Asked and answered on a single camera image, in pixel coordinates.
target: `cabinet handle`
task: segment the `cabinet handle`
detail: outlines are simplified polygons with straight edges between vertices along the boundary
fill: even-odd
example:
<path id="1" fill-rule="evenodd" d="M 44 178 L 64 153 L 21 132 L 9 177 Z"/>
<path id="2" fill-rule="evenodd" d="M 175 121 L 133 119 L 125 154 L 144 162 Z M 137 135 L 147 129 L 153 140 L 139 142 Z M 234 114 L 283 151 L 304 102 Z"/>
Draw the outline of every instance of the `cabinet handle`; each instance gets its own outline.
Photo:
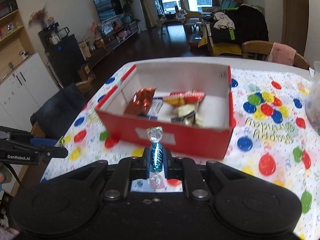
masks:
<path id="1" fill-rule="evenodd" d="M 20 71 L 20 74 L 21 74 L 23 80 L 26 82 L 26 79 L 25 79 L 24 76 L 22 75 L 21 71 Z"/>
<path id="2" fill-rule="evenodd" d="M 22 85 L 22 83 L 21 83 L 20 79 L 18 78 L 18 76 L 16 76 L 16 77 L 17 77 L 17 79 L 19 80 L 20 85 Z"/>

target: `door frame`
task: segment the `door frame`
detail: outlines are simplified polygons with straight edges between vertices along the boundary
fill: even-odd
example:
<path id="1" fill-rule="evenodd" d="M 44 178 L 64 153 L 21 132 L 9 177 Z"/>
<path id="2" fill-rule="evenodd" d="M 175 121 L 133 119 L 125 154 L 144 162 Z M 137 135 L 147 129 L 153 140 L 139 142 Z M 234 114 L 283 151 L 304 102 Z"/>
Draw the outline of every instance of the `door frame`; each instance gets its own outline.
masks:
<path id="1" fill-rule="evenodd" d="M 309 0 L 282 0 L 281 43 L 304 55 L 309 27 Z"/>

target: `tv stand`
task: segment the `tv stand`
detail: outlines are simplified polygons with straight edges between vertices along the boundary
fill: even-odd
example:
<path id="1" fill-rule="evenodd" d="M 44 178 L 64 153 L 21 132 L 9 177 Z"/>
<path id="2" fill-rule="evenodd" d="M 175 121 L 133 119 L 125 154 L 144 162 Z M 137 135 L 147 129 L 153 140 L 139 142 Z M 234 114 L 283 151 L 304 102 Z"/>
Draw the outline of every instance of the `tv stand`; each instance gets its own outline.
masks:
<path id="1" fill-rule="evenodd" d="M 118 41 L 118 34 L 124 29 L 129 28 L 131 34 L 126 37 L 124 40 Z M 105 47 L 97 48 L 95 52 L 91 54 L 91 57 L 86 60 L 90 68 L 95 67 L 102 59 L 112 53 L 117 47 L 123 44 L 127 39 L 131 38 L 138 32 L 137 21 L 132 21 L 128 24 L 122 25 L 121 28 L 117 31 L 111 31 L 104 38 Z"/>

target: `pink towel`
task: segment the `pink towel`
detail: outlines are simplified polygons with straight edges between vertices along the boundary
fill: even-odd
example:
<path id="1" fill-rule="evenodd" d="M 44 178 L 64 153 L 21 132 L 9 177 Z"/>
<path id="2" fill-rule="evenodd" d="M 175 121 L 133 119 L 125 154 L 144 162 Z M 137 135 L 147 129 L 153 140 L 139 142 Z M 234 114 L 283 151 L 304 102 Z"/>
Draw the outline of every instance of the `pink towel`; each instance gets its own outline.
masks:
<path id="1" fill-rule="evenodd" d="M 293 66 L 296 52 L 297 51 L 295 49 L 288 45 L 275 42 L 273 43 L 268 61 Z"/>

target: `glass jar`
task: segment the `glass jar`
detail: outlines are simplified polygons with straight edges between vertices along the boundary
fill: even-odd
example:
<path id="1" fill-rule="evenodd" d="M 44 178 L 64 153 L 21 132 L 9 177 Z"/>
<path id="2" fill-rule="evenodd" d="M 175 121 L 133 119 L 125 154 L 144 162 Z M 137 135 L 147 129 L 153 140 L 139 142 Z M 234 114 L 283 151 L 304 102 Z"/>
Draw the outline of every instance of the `glass jar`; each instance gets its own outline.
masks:
<path id="1" fill-rule="evenodd" d="M 305 108 L 311 126 L 320 135 L 320 61 L 315 61 L 313 65 L 315 73 Z"/>

